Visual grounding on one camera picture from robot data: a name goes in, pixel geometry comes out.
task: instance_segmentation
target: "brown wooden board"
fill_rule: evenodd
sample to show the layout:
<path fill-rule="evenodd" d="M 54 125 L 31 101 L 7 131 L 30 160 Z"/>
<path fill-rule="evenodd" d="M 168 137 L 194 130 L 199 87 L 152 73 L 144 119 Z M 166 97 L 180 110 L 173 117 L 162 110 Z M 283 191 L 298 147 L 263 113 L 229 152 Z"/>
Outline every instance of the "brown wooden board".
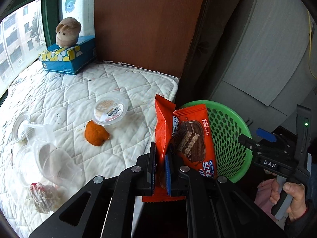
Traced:
<path fill-rule="evenodd" d="M 180 77 L 204 0 L 95 0 L 99 61 Z"/>

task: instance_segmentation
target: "yellow polka dot pattern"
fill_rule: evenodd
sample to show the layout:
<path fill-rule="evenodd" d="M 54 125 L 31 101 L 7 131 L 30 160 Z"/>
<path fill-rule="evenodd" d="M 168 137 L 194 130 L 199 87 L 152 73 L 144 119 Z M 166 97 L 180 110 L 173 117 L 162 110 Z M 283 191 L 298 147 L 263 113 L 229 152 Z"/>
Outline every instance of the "yellow polka dot pattern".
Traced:
<path fill-rule="evenodd" d="M 80 46 L 70 47 L 70 48 L 60 48 L 54 51 L 49 51 L 46 49 L 39 54 L 40 61 L 64 61 L 69 62 L 74 60 L 76 57 L 82 55 L 80 51 Z"/>

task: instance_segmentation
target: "silver bolt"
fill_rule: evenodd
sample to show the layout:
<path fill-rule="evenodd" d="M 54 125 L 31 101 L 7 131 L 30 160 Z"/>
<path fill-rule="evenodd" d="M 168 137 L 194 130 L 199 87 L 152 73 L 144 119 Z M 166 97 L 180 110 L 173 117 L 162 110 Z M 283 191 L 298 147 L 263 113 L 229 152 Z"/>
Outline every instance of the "silver bolt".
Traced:
<path fill-rule="evenodd" d="M 183 173 L 186 173 L 190 170 L 190 168 L 188 166 L 181 166 L 180 167 L 180 170 L 183 172 Z"/>
<path fill-rule="evenodd" d="M 220 183 L 225 183 L 225 182 L 227 182 L 227 177 L 225 177 L 225 176 L 219 176 L 219 177 L 217 178 L 217 180 L 218 180 L 218 182 L 220 182 Z"/>
<path fill-rule="evenodd" d="M 131 170 L 132 170 L 132 172 L 134 172 L 134 173 L 138 173 L 138 172 L 140 172 L 140 171 L 142 170 L 142 168 L 141 168 L 141 166 L 133 166 L 133 167 L 131 168 Z"/>
<path fill-rule="evenodd" d="M 101 183 L 103 182 L 103 177 L 102 176 L 96 176 L 94 178 L 94 183 Z"/>

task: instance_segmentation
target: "human hand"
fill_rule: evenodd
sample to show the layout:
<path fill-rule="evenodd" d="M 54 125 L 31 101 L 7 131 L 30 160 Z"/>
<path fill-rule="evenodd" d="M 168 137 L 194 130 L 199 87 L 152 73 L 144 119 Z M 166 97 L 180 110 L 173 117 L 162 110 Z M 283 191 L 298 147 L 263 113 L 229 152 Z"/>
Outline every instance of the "human hand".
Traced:
<path fill-rule="evenodd" d="M 271 197 L 270 201 L 275 205 L 280 199 L 280 194 L 278 193 L 280 185 L 276 179 L 271 185 Z M 291 205 L 288 207 L 286 212 L 288 213 L 291 222 L 300 218 L 307 210 L 305 203 L 305 186 L 302 184 L 296 184 L 292 182 L 286 182 L 283 186 L 283 190 L 293 197 Z"/>

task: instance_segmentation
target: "bed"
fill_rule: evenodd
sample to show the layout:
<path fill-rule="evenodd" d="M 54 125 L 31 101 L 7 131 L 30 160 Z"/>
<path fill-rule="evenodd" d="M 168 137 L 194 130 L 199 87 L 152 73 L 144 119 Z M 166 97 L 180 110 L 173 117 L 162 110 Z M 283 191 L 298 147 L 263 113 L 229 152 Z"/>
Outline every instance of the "bed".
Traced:
<path fill-rule="evenodd" d="M 23 145 L 11 138 L 22 111 L 28 111 L 33 122 L 53 126 L 57 145 L 83 168 L 88 182 L 96 175 L 117 176 L 148 152 L 156 125 L 154 96 L 158 93 L 172 101 L 177 89 L 170 76 L 113 63 L 91 63 L 75 76 L 45 72 L 39 61 L 24 70 L 0 107 L 0 209 L 15 232 L 27 238 L 53 213 L 36 212 L 28 199 L 16 206 L 5 186 L 5 170 Z M 113 90 L 126 96 L 128 112 L 119 127 L 109 130 L 110 140 L 92 146 L 84 137 L 85 124 L 92 118 L 95 102 Z"/>

